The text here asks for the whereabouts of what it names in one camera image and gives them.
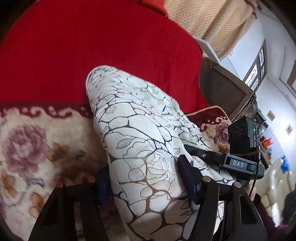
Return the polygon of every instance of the silver bolt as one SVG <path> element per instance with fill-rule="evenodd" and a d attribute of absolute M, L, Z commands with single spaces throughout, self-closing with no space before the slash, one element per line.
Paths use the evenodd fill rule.
<path fill-rule="evenodd" d="M 211 178 L 209 176 L 204 176 L 202 179 L 207 183 L 211 181 Z"/>
<path fill-rule="evenodd" d="M 242 187 L 241 183 L 239 183 L 239 182 L 235 182 L 235 183 L 234 183 L 234 186 L 237 187 L 237 188 Z"/>

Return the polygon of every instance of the window frame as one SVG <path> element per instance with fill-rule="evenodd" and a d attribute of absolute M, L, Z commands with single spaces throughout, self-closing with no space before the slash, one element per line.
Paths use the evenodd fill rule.
<path fill-rule="evenodd" d="M 260 57 L 259 56 L 260 56 L 260 52 L 261 52 L 262 49 L 263 49 L 264 61 L 263 61 L 263 64 L 261 66 L 260 65 Z M 254 80 L 251 82 L 250 88 L 255 83 L 255 81 L 257 80 L 257 78 L 258 78 L 258 82 L 259 83 L 256 86 L 256 88 L 254 89 L 254 92 L 257 91 L 257 89 L 259 88 L 259 86 L 262 84 L 265 76 L 267 75 L 267 51 L 266 51 L 266 41 L 265 40 L 263 41 L 263 44 L 262 44 L 262 46 L 261 46 L 261 48 L 260 48 L 260 50 L 259 50 L 259 52 L 258 52 L 258 54 L 256 56 L 256 58 L 255 58 L 255 60 L 254 60 L 254 62 L 252 64 L 251 68 L 249 69 L 249 71 L 247 72 L 246 76 L 243 79 L 243 82 L 244 83 L 246 82 L 247 78 L 251 74 L 251 72 L 252 72 L 252 70 L 253 70 L 253 68 L 254 68 L 255 65 L 257 65 L 257 75 L 255 76 Z M 262 70 L 262 68 L 264 68 L 264 75 L 263 76 L 261 76 L 261 70 Z"/>

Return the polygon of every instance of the picture on wall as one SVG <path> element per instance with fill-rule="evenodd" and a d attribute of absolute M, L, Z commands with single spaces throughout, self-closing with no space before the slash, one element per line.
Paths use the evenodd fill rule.
<path fill-rule="evenodd" d="M 288 127 L 286 128 L 286 132 L 288 133 L 288 136 L 291 134 L 293 131 L 293 127 L 289 124 Z"/>
<path fill-rule="evenodd" d="M 273 121 L 275 118 L 275 115 L 271 112 L 271 110 L 267 113 L 268 118 Z"/>

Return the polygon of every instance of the window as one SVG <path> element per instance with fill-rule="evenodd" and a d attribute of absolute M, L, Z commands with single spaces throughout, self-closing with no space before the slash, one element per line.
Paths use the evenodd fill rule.
<path fill-rule="evenodd" d="M 267 54 L 266 42 L 264 41 L 254 63 L 248 71 L 243 82 L 249 86 L 254 92 L 258 89 L 267 73 Z"/>

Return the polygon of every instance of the hand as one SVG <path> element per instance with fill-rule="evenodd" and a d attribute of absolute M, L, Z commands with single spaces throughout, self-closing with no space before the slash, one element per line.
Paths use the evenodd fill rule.
<path fill-rule="evenodd" d="M 251 188 L 252 188 L 252 185 L 251 185 L 251 184 L 248 184 L 248 185 L 244 186 L 244 189 L 246 190 L 246 192 L 248 193 L 248 195 L 250 194 Z M 253 191 L 252 191 L 252 194 L 251 194 L 251 196 L 250 196 L 250 199 L 251 199 L 252 201 L 254 200 L 254 197 L 255 197 L 256 191 L 257 191 L 257 189 L 254 187 L 254 189 L 253 189 Z"/>

